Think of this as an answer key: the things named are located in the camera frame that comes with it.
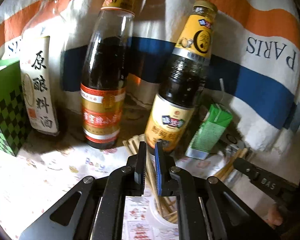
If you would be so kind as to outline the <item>right hand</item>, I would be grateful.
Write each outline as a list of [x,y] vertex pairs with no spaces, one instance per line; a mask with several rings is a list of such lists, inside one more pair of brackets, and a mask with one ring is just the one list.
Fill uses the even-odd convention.
[[279,206],[274,204],[267,214],[266,222],[272,227],[280,226],[283,223],[283,218],[279,210]]

